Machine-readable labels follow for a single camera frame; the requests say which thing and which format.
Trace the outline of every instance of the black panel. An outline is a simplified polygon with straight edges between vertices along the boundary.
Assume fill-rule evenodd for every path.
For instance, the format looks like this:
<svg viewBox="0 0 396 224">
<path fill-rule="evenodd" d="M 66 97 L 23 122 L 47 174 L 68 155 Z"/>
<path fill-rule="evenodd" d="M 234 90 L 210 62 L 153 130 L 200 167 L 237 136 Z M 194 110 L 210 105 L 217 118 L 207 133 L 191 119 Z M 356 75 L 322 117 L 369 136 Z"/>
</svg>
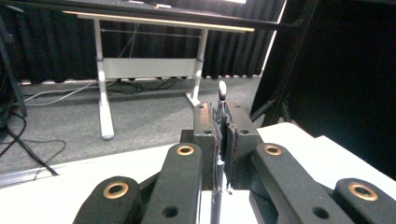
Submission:
<svg viewBox="0 0 396 224">
<path fill-rule="evenodd" d="M 290 96 L 303 129 L 396 177 L 396 7 L 324 5 Z"/>
</svg>

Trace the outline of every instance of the white desk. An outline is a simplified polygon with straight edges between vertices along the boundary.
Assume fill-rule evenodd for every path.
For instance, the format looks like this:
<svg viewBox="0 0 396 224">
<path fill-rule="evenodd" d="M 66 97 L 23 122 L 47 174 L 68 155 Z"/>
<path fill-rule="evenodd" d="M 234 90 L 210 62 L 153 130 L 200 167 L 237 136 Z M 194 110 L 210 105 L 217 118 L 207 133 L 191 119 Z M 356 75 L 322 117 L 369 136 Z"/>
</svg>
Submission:
<svg viewBox="0 0 396 224">
<path fill-rule="evenodd" d="M 198 91 L 201 74 L 204 65 L 205 46 L 209 30 L 225 32 L 254 32 L 254 28 L 238 27 L 229 25 L 216 25 L 210 23 L 158 20 L 142 17 L 125 17 L 97 13 L 85 13 L 64 11 L 68 14 L 76 14 L 81 19 L 93 20 L 97 69 L 99 78 L 99 109 L 102 138 L 109 140 L 114 137 L 113 122 L 111 119 L 110 106 L 106 94 L 106 78 L 126 77 L 193 77 L 194 87 L 186 96 L 193 105 L 200 104 Z M 201 29 L 198 53 L 196 59 L 119 59 L 104 58 L 102 51 L 102 39 L 100 21 L 122 21 L 163 26 L 176 26 L 192 29 Z"/>
<path fill-rule="evenodd" d="M 288 123 L 261 128 L 268 143 L 287 148 L 319 183 L 333 189 L 337 180 L 369 181 L 396 199 L 396 182 L 326 137 L 313 138 Z M 0 223 L 70 224 L 78 209 L 101 181 L 123 175 L 141 182 L 161 170 L 170 146 L 155 147 L 88 160 L 57 169 L 61 174 L 0 189 Z M 203 192 L 201 223 L 209 223 L 210 192 Z M 224 194 L 221 223 L 255 223 L 246 191 Z"/>
</svg>

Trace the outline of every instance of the desk leg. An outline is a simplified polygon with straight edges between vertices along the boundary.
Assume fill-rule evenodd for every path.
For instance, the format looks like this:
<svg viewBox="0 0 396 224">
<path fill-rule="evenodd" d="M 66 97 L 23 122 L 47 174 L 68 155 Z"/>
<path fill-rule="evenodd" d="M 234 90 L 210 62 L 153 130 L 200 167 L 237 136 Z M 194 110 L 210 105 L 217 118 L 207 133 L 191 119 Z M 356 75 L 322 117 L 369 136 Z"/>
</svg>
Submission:
<svg viewBox="0 0 396 224">
<path fill-rule="evenodd" d="M 106 93 L 106 77 L 103 66 L 103 52 L 102 52 L 102 39 L 100 33 L 100 21 L 93 20 L 95 31 L 95 45 L 96 45 L 96 62 L 98 67 L 99 78 L 99 111 L 100 111 L 100 124 L 102 131 L 102 138 L 110 140 L 114 137 L 113 121 L 111 120 L 110 105 L 107 100 Z"/>
<path fill-rule="evenodd" d="M 199 84 L 201 82 L 202 68 L 204 67 L 204 56 L 205 56 L 207 33 L 208 33 L 207 29 L 202 29 L 201 37 L 199 41 L 197 59 L 195 61 L 195 66 L 194 66 L 194 89 L 192 89 L 192 92 L 186 92 L 187 99 L 189 99 L 190 103 L 192 103 L 192 105 L 194 106 L 200 104 L 198 100 L 198 91 L 199 91 Z"/>
</svg>

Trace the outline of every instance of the gray carpet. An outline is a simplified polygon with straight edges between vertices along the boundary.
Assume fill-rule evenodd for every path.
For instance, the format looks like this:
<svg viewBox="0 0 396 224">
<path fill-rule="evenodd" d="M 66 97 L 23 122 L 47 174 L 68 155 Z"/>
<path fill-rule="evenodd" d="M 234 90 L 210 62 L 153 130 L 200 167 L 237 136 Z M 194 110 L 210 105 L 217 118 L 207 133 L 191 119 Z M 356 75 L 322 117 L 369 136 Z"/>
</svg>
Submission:
<svg viewBox="0 0 396 224">
<path fill-rule="evenodd" d="M 241 105 L 249 112 L 260 78 L 202 79 L 199 94 L 201 102 L 217 103 L 219 80 L 224 80 L 227 84 L 227 100 Z M 155 88 L 163 83 L 163 80 L 141 80 L 137 83 Z M 22 91 L 24 94 L 35 94 L 84 85 L 86 83 L 23 86 Z M 98 90 L 72 95 L 54 105 L 28 106 L 27 127 L 21 139 L 64 140 L 67 143 L 65 150 L 49 164 L 177 143 L 182 129 L 192 129 L 193 107 L 184 96 L 184 92 L 190 91 L 192 85 L 190 79 L 178 79 L 169 90 L 139 94 L 119 92 L 135 91 L 130 86 L 110 86 L 109 102 L 115 132 L 114 139 L 110 141 L 102 140 L 100 134 Z M 40 97 L 29 103 L 47 102 L 57 98 L 59 96 Z M 22 122 L 12 117 L 8 125 L 14 133 L 18 133 Z M 43 161 L 62 147 L 61 143 L 27 144 Z M 0 158 L 0 164 L 0 175 L 39 167 L 16 145 Z"/>
</svg>

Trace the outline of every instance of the white tabletop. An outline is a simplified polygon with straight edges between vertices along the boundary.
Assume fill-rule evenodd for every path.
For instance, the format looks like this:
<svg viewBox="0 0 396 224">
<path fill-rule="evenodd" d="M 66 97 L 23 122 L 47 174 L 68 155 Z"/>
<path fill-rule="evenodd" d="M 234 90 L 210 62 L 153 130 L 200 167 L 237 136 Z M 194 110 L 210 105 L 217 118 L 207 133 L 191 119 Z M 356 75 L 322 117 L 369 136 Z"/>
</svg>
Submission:
<svg viewBox="0 0 396 224">
<path fill-rule="evenodd" d="M 341 178 L 356 177 L 396 199 L 395 181 L 324 136 L 313 138 L 289 123 L 261 128 L 259 133 L 264 142 L 285 147 L 315 180 L 329 188 Z M 0 189 L 0 223 L 72 223 L 96 185 L 114 175 L 145 180 L 161 170 L 169 147 L 74 163 L 63 168 L 59 176 Z M 203 192 L 201 205 L 201 223 L 209 223 L 209 191 Z M 248 191 L 224 194 L 221 223 L 255 223 Z"/>
</svg>

